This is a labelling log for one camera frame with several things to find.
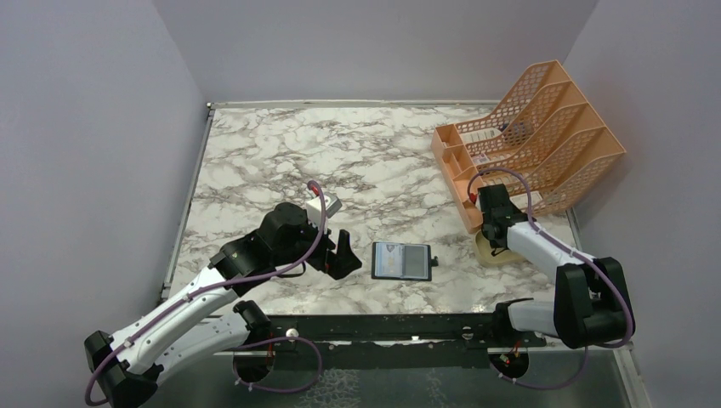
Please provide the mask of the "silver VIP credit card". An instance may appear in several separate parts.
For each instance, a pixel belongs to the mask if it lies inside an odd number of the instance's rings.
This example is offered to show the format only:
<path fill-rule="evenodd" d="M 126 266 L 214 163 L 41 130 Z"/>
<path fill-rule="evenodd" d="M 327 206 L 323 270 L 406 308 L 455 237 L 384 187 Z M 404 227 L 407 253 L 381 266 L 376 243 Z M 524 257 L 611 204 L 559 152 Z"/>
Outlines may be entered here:
<path fill-rule="evenodd" d="M 374 249 L 375 276 L 400 278 L 403 275 L 403 246 L 398 243 L 376 242 Z"/>

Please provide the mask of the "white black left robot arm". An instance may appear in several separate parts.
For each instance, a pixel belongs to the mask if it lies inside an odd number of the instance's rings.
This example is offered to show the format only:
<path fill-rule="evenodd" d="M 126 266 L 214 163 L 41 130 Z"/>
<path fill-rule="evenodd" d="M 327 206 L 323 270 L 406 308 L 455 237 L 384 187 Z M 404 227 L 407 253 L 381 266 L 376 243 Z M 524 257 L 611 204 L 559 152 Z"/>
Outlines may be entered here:
<path fill-rule="evenodd" d="M 175 372 L 224 349 L 255 349 L 271 338 L 270 319 L 243 300 L 251 289 L 297 266 L 340 280 L 359 269 L 349 232 L 332 241 L 327 220 L 342 206 L 328 195 L 304 207 L 282 202 L 261 225 L 223 245 L 183 289 L 148 315 L 112 334 L 84 341 L 92 372 L 86 393 L 98 386 L 112 407 L 140 407 Z"/>

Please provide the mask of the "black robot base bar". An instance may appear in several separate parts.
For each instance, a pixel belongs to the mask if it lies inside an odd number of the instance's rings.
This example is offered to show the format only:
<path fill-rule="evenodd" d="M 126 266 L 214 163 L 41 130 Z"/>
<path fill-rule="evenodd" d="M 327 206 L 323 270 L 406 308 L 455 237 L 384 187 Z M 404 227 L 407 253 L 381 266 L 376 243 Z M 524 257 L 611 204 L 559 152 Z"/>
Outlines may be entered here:
<path fill-rule="evenodd" d="M 542 348 L 533 332 L 493 332 L 490 313 L 272 315 L 270 346 L 232 351 L 235 368 L 253 374 L 325 369 L 486 368 L 489 353 Z"/>

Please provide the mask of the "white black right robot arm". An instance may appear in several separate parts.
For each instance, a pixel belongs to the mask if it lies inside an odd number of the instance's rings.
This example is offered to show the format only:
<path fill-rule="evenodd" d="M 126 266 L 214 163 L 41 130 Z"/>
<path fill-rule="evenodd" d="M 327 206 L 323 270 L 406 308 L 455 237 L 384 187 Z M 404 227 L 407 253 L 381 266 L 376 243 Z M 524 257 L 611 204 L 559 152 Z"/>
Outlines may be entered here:
<path fill-rule="evenodd" d="M 617 260 L 567 246 L 518 209 L 502 184 L 480 188 L 477 199 L 491 253 L 520 255 L 554 285 L 550 301 L 521 298 L 496 306 L 490 326 L 497 343 L 510 346 L 525 332 L 555 337 L 570 349 L 619 347 L 631 338 L 635 321 Z"/>

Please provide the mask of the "black leather card holder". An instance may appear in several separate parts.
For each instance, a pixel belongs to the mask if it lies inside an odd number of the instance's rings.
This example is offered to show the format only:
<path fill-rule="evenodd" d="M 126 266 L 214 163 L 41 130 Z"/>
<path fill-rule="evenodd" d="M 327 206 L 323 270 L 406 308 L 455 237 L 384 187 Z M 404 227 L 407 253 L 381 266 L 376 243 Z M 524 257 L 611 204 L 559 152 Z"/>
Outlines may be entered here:
<path fill-rule="evenodd" d="M 375 241 L 371 266 L 374 280 L 431 281 L 439 259 L 430 245 Z"/>

